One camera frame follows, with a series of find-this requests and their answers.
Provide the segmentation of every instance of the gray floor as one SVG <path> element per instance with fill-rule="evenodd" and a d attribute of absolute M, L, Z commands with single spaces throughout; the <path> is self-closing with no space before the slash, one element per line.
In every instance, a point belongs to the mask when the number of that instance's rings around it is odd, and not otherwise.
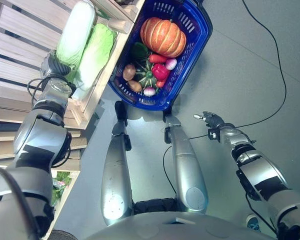
<path fill-rule="evenodd" d="M 274 161 L 289 186 L 300 191 L 300 0 L 246 0 L 251 12 L 275 35 L 278 42 L 287 99 L 282 110 L 264 123 L 244 127 L 255 146 Z M 207 132 L 192 116 L 215 112 L 227 122 L 242 125 L 273 113 L 283 99 L 275 45 L 256 24 L 240 0 L 205 0 L 213 34 L 175 102 L 173 114 L 189 137 Z M 56 229 L 79 240 L 106 227 L 100 212 L 103 165 L 116 122 L 118 97 L 107 87 L 96 112 L 100 119 L 82 156 L 82 172 L 66 202 Z M 162 168 L 167 148 L 160 112 L 128 109 L 128 134 L 132 151 L 127 153 L 133 200 L 172 197 Z M 207 214 L 244 225 L 250 213 L 236 166 L 222 146 L 206 138 L 192 140 L 209 194 Z M 166 168 L 173 179 L 172 156 Z M 259 203 L 253 206 L 266 215 Z M 261 230 L 269 234 L 262 225 Z"/>

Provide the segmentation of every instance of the wire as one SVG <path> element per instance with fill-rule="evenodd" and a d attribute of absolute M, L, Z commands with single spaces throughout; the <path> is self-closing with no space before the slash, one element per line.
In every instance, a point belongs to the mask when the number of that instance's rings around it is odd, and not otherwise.
<path fill-rule="evenodd" d="M 36 95 L 36 92 L 39 88 L 39 86 L 44 82 L 44 80 L 46 79 L 42 79 L 38 84 L 37 86 L 35 87 L 33 93 L 32 93 L 32 96 L 31 96 L 31 107 L 34 108 L 34 99 L 35 99 L 35 95 Z"/>
<path fill-rule="evenodd" d="M 168 182 L 170 183 L 170 186 L 171 186 L 172 190 L 174 191 L 175 195 L 177 195 L 177 192 L 176 192 L 174 186 L 172 185 L 172 183 L 171 183 L 171 181 L 170 181 L 170 179 L 169 179 L 169 177 L 168 177 L 168 174 L 167 174 L 167 172 L 166 172 L 166 167 L 165 167 L 165 156 L 166 156 L 166 153 L 168 152 L 168 150 L 169 150 L 171 147 L 172 147 L 172 146 L 169 146 L 169 147 L 165 150 L 165 152 L 164 152 L 164 154 L 163 154 L 163 158 L 162 158 L 162 164 L 163 164 L 163 170 L 164 170 L 164 174 L 165 174 L 165 176 L 166 176 L 166 179 L 168 179 Z"/>
<path fill-rule="evenodd" d="M 27 92 L 30 94 L 30 96 L 32 97 L 32 93 L 30 92 L 30 84 L 31 83 L 33 83 L 34 81 L 41 81 L 42 80 L 42 78 L 35 78 L 35 79 L 32 79 L 32 80 L 30 80 L 28 83 L 27 83 L 27 85 L 26 85 L 26 90 L 27 90 Z"/>
<path fill-rule="evenodd" d="M 202 136 L 190 137 L 189 140 L 191 140 L 191 139 L 199 139 L 199 138 L 203 138 L 203 137 L 206 137 L 206 136 L 208 136 L 208 134 L 205 134 L 205 135 L 202 135 Z"/>
<path fill-rule="evenodd" d="M 274 232 L 274 234 L 277 236 L 277 231 L 256 211 L 252 208 L 251 203 L 248 199 L 248 194 L 245 193 L 245 199 L 248 202 L 249 208 L 251 209 L 252 212 L 255 213 L 255 215 L 257 215 L 271 230 L 272 232 Z"/>
<path fill-rule="evenodd" d="M 24 219 L 25 229 L 27 231 L 28 237 L 31 236 L 34 237 L 36 240 L 39 240 L 38 237 L 39 230 L 38 230 L 37 222 L 31 212 L 28 202 L 23 192 L 21 191 L 17 181 L 7 170 L 3 168 L 0 168 L 0 175 L 3 177 L 3 179 L 11 189 L 11 192 L 13 193 L 15 200 L 19 205 L 19 208 L 22 212 L 22 217 Z"/>
<path fill-rule="evenodd" d="M 189 140 L 190 140 L 190 139 L 203 138 L 203 137 L 206 137 L 206 136 L 208 136 L 208 134 L 202 135 L 202 136 L 190 137 Z M 168 177 L 168 174 L 167 174 L 167 172 L 166 172 L 166 167 L 165 167 L 165 156 L 166 156 L 166 153 L 168 152 L 168 150 L 169 150 L 171 147 L 172 147 L 172 145 L 169 146 L 169 147 L 165 150 L 165 152 L 164 152 L 164 154 L 163 154 L 163 158 L 162 158 L 162 165 L 163 165 L 163 170 L 164 170 L 164 174 L 165 174 L 165 176 L 166 176 L 166 179 L 167 179 L 168 182 L 170 183 L 170 186 L 171 186 L 172 190 L 174 191 L 175 195 L 177 195 L 177 192 L 176 192 L 174 186 L 172 185 L 172 183 L 171 183 L 171 181 L 170 181 L 170 179 L 169 179 L 169 177 Z"/>
<path fill-rule="evenodd" d="M 55 169 L 55 168 L 58 168 L 58 167 L 62 166 L 63 164 L 65 164 L 66 161 L 68 161 L 68 159 L 69 159 L 69 157 L 70 157 L 70 152 L 71 152 L 71 148 L 70 148 L 70 146 L 69 146 L 69 148 L 68 148 L 68 155 L 66 156 L 66 158 L 64 159 L 64 161 L 63 161 L 62 163 L 58 164 L 58 165 L 53 165 L 53 166 L 51 166 L 51 168 L 52 168 L 52 169 Z"/>
<path fill-rule="evenodd" d="M 279 49 L 278 49 L 278 44 L 277 44 L 277 40 L 275 38 L 275 36 L 273 35 L 273 33 L 265 26 L 263 25 L 261 22 L 259 22 L 255 16 L 252 15 L 252 13 L 250 12 L 245 0 L 242 0 L 243 2 L 243 5 L 245 7 L 245 9 L 247 10 L 248 14 L 253 18 L 253 20 L 255 20 L 261 27 L 263 27 L 272 37 L 272 39 L 274 40 L 274 43 L 275 43 L 275 48 L 276 48 L 276 55 L 277 55 L 277 58 L 278 58 L 278 63 L 279 63 L 279 69 L 280 69 L 280 73 L 281 73 L 281 77 L 282 77 L 282 81 L 283 81 L 283 85 L 284 85 L 284 98 L 283 98 L 283 101 L 280 105 L 280 107 L 274 112 L 272 113 L 270 116 L 260 120 L 260 121 L 256 121 L 256 122 L 253 122 L 253 123 L 249 123 L 249 124 L 245 124 L 245 125 L 241 125 L 241 126 L 237 126 L 236 128 L 243 128 L 243 127 L 247 127 L 247 126 L 251 126 L 251 125 L 255 125 L 255 124 L 259 124 L 261 122 L 264 122 L 270 118 L 272 118 L 274 115 L 277 114 L 277 112 L 279 112 L 281 110 L 281 108 L 283 107 L 283 105 L 285 104 L 286 102 L 286 98 L 287 98 L 287 84 L 286 84 L 286 80 L 285 80 L 285 77 L 284 77 L 284 74 L 282 72 L 282 67 L 281 67 L 281 61 L 280 61 L 280 55 L 279 55 Z"/>

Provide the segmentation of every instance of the pumpkin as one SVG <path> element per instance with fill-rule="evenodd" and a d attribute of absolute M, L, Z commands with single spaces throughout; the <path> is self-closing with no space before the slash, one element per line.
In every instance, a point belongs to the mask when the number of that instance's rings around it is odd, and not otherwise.
<path fill-rule="evenodd" d="M 158 17 L 148 18 L 142 24 L 140 37 L 149 49 L 168 58 L 179 56 L 187 42 L 186 35 L 175 23 Z"/>

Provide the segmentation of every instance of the robot leg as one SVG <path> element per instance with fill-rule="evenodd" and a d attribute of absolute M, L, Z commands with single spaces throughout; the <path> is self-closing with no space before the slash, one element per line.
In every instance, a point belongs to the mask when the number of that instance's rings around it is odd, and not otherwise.
<path fill-rule="evenodd" d="M 126 132 L 127 119 L 122 102 L 116 102 L 118 122 L 112 130 L 103 168 L 101 186 L 101 212 L 107 225 L 112 225 L 133 214 L 132 191 L 126 151 L 131 150 Z"/>
<path fill-rule="evenodd" d="M 180 211 L 204 214 L 208 206 L 208 193 L 197 156 L 179 120 L 169 115 L 165 117 L 165 122 L 165 140 L 172 143 Z"/>

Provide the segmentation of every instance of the blue plastic basket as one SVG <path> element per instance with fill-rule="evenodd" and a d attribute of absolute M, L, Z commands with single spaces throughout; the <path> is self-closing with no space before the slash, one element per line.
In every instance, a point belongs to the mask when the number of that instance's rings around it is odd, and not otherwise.
<path fill-rule="evenodd" d="M 197 7 L 190 0 L 180 2 L 181 0 L 145 1 L 113 70 L 109 85 L 122 100 L 136 108 L 152 111 L 163 111 L 169 108 L 185 84 L 212 33 L 212 24 L 202 7 L 202 0 L 196 1 L 199 2 L 198 6 L 200 7 Z M 129 64 L 130 48 L 135 42 L 141 42 L 141 26 L 146 19 L 151 17 L 158 17 L 163 20 L 172 19 L 186 35 L 186 46 L 183 53 L 177 57 L 177 65 L 171 71 L 161 91 L 154 96 L 147 97 L 142 92 L 133 92 L 122 75 L 125 66 Z"/>

